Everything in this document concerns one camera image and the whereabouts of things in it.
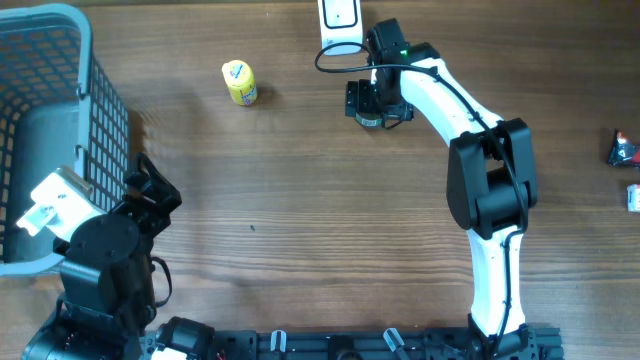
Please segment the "round tin can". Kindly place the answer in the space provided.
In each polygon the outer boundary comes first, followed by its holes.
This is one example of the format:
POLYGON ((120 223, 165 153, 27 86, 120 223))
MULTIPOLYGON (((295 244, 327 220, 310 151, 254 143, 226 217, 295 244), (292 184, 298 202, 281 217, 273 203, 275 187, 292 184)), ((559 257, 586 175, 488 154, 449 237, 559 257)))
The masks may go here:
POLYGON ((357 113, 355 115, 355 120, 363 128, 376 129, 384 126, 384 121, 380 114, 357 113))

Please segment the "yellow mentos gum bottle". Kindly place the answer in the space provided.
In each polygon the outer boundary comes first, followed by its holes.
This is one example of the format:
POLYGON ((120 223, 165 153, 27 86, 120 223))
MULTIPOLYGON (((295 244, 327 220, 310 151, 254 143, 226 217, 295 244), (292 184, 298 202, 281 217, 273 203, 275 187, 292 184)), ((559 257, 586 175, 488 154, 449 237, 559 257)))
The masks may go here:
POLYGON ((246 62, 231 60, 223 64, 221 71, 234 103, 250 106, 256 101, 258 91, 254 74, 246 62))

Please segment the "black red snack packet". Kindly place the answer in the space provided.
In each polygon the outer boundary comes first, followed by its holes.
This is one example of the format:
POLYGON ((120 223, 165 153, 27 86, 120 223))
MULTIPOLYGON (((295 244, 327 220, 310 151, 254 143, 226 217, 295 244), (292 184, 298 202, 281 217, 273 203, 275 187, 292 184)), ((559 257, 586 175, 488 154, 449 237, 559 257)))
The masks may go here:
POLYGON ((639 162, 639 146, 633 144, 619 129, 614 131, 607 163, 614 167, 636 167, 639 162))

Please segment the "red white snack packet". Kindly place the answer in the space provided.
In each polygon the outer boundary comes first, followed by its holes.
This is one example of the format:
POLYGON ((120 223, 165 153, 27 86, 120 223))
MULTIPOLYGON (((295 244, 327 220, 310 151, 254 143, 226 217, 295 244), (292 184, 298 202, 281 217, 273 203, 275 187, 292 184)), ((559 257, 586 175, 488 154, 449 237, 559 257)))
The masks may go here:
POLYGON ((627 187, 627 210, 633 213, 640 212, 640 185, 632 184, 627 187))

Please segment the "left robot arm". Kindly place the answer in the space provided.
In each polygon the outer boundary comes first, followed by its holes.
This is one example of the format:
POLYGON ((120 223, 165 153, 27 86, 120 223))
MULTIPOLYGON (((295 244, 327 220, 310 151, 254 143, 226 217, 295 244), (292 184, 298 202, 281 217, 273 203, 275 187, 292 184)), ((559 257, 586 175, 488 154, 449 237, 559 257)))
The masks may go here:
POLYGON ((64 287, 55 309, 26 345, 27 360, 138 359, 140 339, 164 302, 154 295, 155 237, 182 203, 149 157, 137 154, 130 192, 104 215, 84 221, 63 246, 64 287))

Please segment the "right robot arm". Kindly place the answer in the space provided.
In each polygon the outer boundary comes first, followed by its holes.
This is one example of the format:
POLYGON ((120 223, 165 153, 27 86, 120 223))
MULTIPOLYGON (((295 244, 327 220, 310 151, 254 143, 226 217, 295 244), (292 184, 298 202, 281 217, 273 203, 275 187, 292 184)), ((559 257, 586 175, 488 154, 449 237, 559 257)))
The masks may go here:
POLYGON ((518 251, 537 202, 530 129, 482 106, 433 46, 405 40, 396 19, 374 25, 364 49, 372 75, 347 83, 346 115, 364 128, 391 129, 420 112, 441 136, 449 151, 447 204, 472 253, 469 325, 484 357, 519 350, 518 251))

